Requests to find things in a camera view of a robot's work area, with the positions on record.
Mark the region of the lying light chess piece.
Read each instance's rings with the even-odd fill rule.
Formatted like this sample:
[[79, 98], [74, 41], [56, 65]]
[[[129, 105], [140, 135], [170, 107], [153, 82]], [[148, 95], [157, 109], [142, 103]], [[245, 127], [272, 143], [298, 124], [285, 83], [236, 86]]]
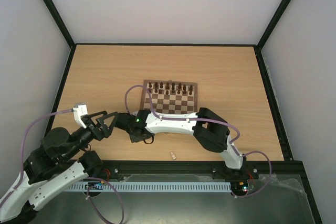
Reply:
[[170, 152], [170, 154], [171, 154], [172, 160], [176, 160], [177, 159], [176, 155], [173, 152]]

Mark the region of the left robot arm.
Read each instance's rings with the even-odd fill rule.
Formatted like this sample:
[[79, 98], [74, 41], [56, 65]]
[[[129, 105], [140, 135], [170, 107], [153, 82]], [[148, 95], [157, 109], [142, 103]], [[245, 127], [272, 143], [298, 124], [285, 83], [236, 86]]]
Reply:
[[86, 108], [58, 113], [74, 114], [80, 126], [70, 134], [65, 128], [50, 130], [40, 147], [23, 160], [19, 175], [1, 198], [1, 223], [29, 223], [51, 199], [72, 184], [99, 175], [103, 162], [87, 148], [92, 140], [112, 134], [118, 113], [88, 114]]

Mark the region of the wooden chess board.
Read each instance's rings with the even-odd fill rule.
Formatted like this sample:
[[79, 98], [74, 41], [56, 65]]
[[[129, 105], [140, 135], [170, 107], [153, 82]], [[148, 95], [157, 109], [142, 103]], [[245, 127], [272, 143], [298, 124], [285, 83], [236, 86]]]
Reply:
[[[152, 83], [152, 88], [149, 88], [149, 82]], [[154, 93], [154, 84], [158, 83], [158, 93]], [[160, 88], [160, 82], [163, 83], [163, 88]], [[170, 88], [166, 89], [166, 83], [170, 84]], [[175, 83], [175, 93], [172, 94], [172, 83]], [[178, 94], [178, 84], [182, 84], [181, 94]], [[195, 82], [183, 82], [183, 81], [164, 81], [164, 80], [144, 80], [143, 85], [147, 89], [151, 89], [152, 93], [142, 91], [140, 109], [149, 110], [150, 105], [153, 105], [153, 109], [157, 113], [165, 114], [188, 114], [198, 111], [197, 105], [197, 83]], [[184, 94], [183, 85], [186, 85], [187, 94]], [[189, 95], [190, 86], [193, 86], [193, 94]]]

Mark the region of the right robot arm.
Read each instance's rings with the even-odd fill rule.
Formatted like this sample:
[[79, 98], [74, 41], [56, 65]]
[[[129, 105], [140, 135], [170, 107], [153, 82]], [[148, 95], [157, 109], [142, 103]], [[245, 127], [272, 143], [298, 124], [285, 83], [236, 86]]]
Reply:
[[159, 133], [193, 136], [207, 151], [218, 153], [232, 176], [239, 178], [247, 172], [243, 154], [234, 146], [230, 130], [239, 130], [207, 108], [187, 114], [165, 114], [139, 110], [129, 115], [125, 130], [132, 142], [144, 141]]

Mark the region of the black aluminium frame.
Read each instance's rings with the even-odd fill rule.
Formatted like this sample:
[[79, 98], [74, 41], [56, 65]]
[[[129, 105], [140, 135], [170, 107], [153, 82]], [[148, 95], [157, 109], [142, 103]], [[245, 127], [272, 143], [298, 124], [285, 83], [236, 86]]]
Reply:
[[[67, 59], [65, 70], [63, 72], [62, 79], [52, 108], [52, 111], [56, 112], [65, 87], [66, 80], [68, 78], [68, 73], [70, 71], [77, 43], [75, 43], [72, 39], [68, 29], [66, 28], [65, 23], [63, 22], [56, 6], [53, 3], [53, 0], [43, 1], [70, 47], [70, 53]], [[307, 194], [307, 199], [314, 222], [321, 223], [322, 220], [308, 181], [304, 165], [301, 161], [296, 161], [293, 158], [289, 141], [285, 133], [283, 121], [279, 112], [279, 106], [276, 104], [275, 92], [272, 89], [269, 73], [266, 69], [266, 64], [261, 53], [262, 48], [266, 44], [274, 28], [280, 21], [280, 18], [282, 17], [290, 2], [291, 0], [281, 0], [260, 41], [258, 42], [258, 44], [253, 45], [252, 47], [254, 49], [254, 54], [258, 63], [260, 76], [263, 81], [272, 119], [274, 121], [275, 129], [278, 135], [281, 151], [284, 155], [283, 161], [271, 162], [272, 171], [277, 174], [300, 175], [301, 181], [303, 182], [303, 188], [305, 190], [305, 193]], [[224, 176], [227, 176], [230, 180], [234, 179], [233, 176], [229, 174], [228, 169], [224, 168], [223, 163], [220, 161], [178, 161], [177, 163], [170, 161], [107, 161], [107, 167], [111, 168], [112, 166], [118, 167], [121, 172], [129, 170], [144, 173], [145, 171], [148, 171], [156, 172], [157, 174], [170, 175], [177, 175], [182, 172], [190, 172], [192, 174], [198, 175], [201, 171], [208, 173], [210, 167], [217, 167], [218, 170], [214, 173], [215, 178], [224, 178]]]

